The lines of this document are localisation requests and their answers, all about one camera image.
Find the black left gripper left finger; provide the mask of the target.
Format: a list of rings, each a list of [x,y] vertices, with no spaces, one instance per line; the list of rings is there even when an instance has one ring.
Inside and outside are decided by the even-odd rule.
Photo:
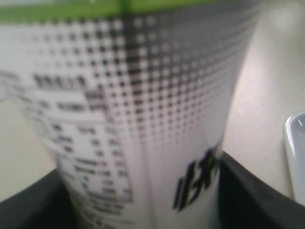
[[[68,192],[57,170],[0,203],[2,229],[77,229]]]

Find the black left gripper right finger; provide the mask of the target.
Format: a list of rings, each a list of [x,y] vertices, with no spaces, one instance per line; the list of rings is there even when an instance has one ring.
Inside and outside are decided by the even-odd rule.
[[[258,179],[227,153],[220,162],[223,229],[303,229],[305,208]]]

